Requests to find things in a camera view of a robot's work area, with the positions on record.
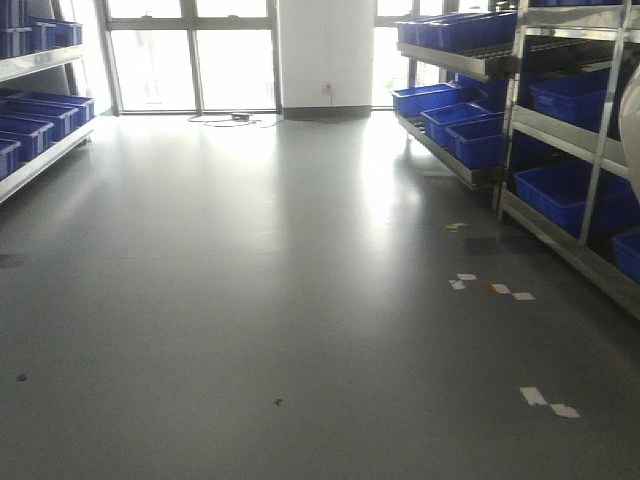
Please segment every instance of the window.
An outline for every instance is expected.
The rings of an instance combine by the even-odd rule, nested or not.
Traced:
[[[411,13],[413,0],[378,0],[379,17],[402,17]]]
[[[269,30],[198,32],[205,110],[274,109]]]
[[[198,0],[199,17],[266,17],[266,0]]]
[[[460,0],[459,12],[486,12],[489,10],[488,0]]]
[[[180,18],[180,0],[109,0],[113,18]]]
[[[398,53],[398,33],[395,28],[379,27],[373,35],[372,102],[376,107],[391,106],[391,91],[407,87],[409,59]]]
[[[193,110],[187,33],[173,30],[112,32],[125,110]]]

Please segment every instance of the extension cord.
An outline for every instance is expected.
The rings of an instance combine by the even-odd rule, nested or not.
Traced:
[[[231,114],[231,120],[234,120],[236,122],[248,122],[249,120],[251,120],[251,115],[248,113],[234,112]]]

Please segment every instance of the gray floor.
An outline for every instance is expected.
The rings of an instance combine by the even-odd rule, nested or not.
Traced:
[[[106,120],[0,207],[0,478],[640,478],[638,323],[408,153]]]

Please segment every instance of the plastic crate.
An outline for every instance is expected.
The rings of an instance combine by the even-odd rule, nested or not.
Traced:
[[[82,24],[52,18],[29,17],[31,22],[51,23],[56,26],[56,47],[70,47],[82,43]]]
[[[504,151],[501,116],[447,127],[453,156],[471,170],[496,167]]]
[[[19,114],[46,116],[47,118],[43,118],[42,120],[50,121],[54,124],[52,133],[52,140],[54,142],[59,142],[74,130],[73,117],[78,114],[77,108],[17,99],[0,100],[0,109],[10,112],[10,115],[13,114],[12,112],[15,112]]]
[[[40,92],[22,92],[17,96],[19,98],[36,100],[38,102],[47,102],[54,105],[69,105],[78,108],[78,122],[74,128],[84,125],[95,117],[95,100],[90,97]]]
[[[18,169],[21,146],[20,142],[0,139],[0,180]]]
[[[506,107],[506,100],[504,98],[485,98],[476,100],[472,105],[484,108],[490,113],[503,113]]]
[[[28,162],[51,146],[53,123],[0,115],[0,138],[22,143],[20,161]]]
[[[32,21],[29,52],[44,52],[56,46],[56,26],[53,23]]]
[[[466,77],[459,73],[456,73],[453,77],[453,82],[461,87],[475,87],[484,93],[487,98],[499,97],[506,101],[507,88],[509,87],[509,80],[494,80],[491,82],[481,82],[475,78]]]
[[[29,53],[31,27],[0,30],[0,59],[21,57]]]
[[[516,31],[515,12],[473,14],[425,24],[435,36],[439,50],[457,52],[512,43]]]
[[[536,111],[597,132],[607,94],[609,69],[582,73],[531,87]]]
[[[421,22],[416,26],[417,45],[437,49],[439,48],[439,35],[437,28],[439,25],[444,22],[470,19],[481,15],[482,14],[479,13],[450,12],[431,17],[429,21]]]
[[[418,17],[411,20],[396,22],[398,29],[398,42],[408,43],[410,45],[419,45],[418,29],[419,25],[428,22],[433,17]]]
[[[26,0],[0,0],[0,29],[20,28],[27,25]]]
[[[640,232],[614,237],[616,265],[636,282],[640,282]]]
[[[549,220],[577,237],[582,228],[591,165],[582,160],[526,170],[514,175],[518,196]],[[613,233],[640,224],[640,206],[631,184],[602,172],[592,226]]]
[[[556,149],[548,143],[522,132],[513,132],[509,169],[511,171],[523,170],[527,167],[530,169],[532,165],[548,162],[555,152]]]
[[[447,146],[446,127],[479,120],[489,115],[484,108],[470,103],[458,103],[449,107],[422,112],[424,133],[441,147]]]
[[[475,88],[460,88],[450,83],[396,90],[392,95],[394,111],[404,117],[417,117],[425,110],[471,102],[479,96]]]

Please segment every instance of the floor tape marking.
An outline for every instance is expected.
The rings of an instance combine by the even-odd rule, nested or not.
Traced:
[[[551,405],[554,413],[563,418],[580,418],[580,414],[575,408],[567,407],[563,403],[556,403]]]
[[[507,287],[503,283],[492,283],[491,288],[493,288],[495,292],[499,293],[500,295],[511,293],[511,290],[509,290],[509,287]]]
[[[514,293],[513,294],[513,298],[515,298],[518,301],[527,301],[527,300],[535,300],[536,299],[536,297],[531,295],[529,292]]]
[[[522,395],[524,395],[525,400],[527,400],[529,405],[532,407],[535,405],[548,405],[547,401],[540,393],[540,390],[536,387],[521,387],[520,391],[522,392]]]
[[[467,288],[461,280],[449,280],[449,283],[451,284],[451,288],[454,290],[464,290]]]

